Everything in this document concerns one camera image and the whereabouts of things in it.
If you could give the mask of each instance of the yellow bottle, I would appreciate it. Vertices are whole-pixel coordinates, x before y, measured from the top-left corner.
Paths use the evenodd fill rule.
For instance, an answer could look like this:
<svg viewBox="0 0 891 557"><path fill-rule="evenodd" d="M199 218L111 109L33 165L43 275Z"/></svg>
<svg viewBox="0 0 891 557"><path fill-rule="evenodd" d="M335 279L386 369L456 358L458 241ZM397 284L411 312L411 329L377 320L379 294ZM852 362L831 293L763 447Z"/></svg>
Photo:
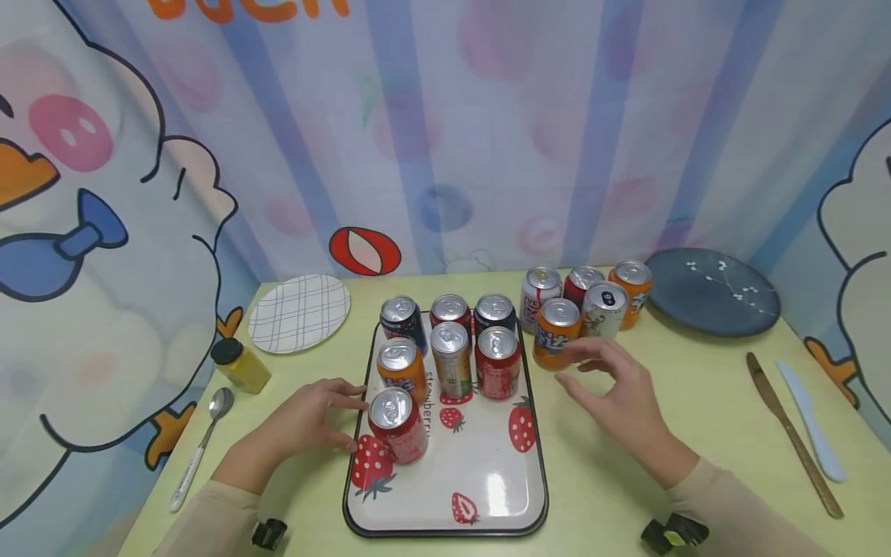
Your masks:
<svg viewBox="0 0 891 557"><path fill-rule="evenodd" d="M269 381L269 370L263 362L236 339L222 339L210 350L217 369L235 387L256 395Z"/></svg>

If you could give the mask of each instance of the dark blue plate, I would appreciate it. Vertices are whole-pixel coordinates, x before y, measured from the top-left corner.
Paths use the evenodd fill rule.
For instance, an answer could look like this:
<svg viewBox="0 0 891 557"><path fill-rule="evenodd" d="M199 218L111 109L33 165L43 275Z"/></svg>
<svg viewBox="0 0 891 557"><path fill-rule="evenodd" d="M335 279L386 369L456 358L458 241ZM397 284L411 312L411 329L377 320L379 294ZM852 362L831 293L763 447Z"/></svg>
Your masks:
<svg viewBox="0 0 891 557"><path fill-rule="evenodd" d="M705 334L748 337L773 327L780 297L760 273L736 258L701 248L653 254L650 301L675 321Z"/></svg>

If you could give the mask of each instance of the hand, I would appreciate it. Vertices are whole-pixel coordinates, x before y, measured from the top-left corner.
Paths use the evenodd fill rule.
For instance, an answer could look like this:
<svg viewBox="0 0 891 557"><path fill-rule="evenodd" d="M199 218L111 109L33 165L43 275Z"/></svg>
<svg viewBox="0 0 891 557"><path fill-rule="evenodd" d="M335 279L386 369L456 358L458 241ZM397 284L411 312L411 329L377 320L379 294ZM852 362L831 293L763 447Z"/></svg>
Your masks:
<svg viewBox="0 0 891 557"><path fill-rule="evenodd" d="M601 370L616 381L603 397L588 392L575 377L556 379L592 418L665 488L677 485L699 456L684 445L662 418L650 372L614 340L584 338L563 346L578 371Z"/></svg>
<svg viewBox="0 0 891 557"><path fill-rule="evenodd" d="M297 389L253 432L257 439L282 459L320 446L334 446L350 453L356 450L351 436L325 424L328 408L367 410L368 403L353 398L365 386L344 379L320 379Z"/></svg>

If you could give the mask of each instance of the left hand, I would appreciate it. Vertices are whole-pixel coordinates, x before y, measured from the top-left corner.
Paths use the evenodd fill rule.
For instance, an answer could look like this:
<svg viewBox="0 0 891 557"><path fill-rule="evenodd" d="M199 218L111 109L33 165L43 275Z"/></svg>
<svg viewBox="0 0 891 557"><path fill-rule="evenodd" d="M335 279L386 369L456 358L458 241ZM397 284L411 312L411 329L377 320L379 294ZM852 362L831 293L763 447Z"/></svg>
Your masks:
<svg viewBox="0 0 891 557"><path fill-rule="evenodd" d="M304 385L269 414L253 435L282 459L320 446L352 453L356 442L326 425L325 414L328 408L368 410L368 403L354 398L364 392L364 385L352 385L340 377Z"/></svg>

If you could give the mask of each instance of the strawberry print tray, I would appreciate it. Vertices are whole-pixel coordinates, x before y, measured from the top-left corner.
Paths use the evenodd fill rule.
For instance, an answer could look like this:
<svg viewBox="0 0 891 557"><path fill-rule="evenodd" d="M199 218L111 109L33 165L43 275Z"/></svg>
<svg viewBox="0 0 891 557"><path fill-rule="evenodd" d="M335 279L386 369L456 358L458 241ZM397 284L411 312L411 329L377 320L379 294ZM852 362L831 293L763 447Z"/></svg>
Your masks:
<svg viewBox="0 0 891 557"><path fill-rule="evenodd" d="M429 338L427 312L421 321ZM385 388L375 364L385 340L376 326L365 375L369 402ZM442 398L428 350L424 367L430 389L420 410L429 444L414 463L393 464L366 413L360 415L359 450L347 468L343 494L343 515L354 532L363 537L524 536L544 523L547 480L522 334L519 349L517 392L507 400L478 392L461 400ZM472 354L470 367L475 381Z"/></svg>

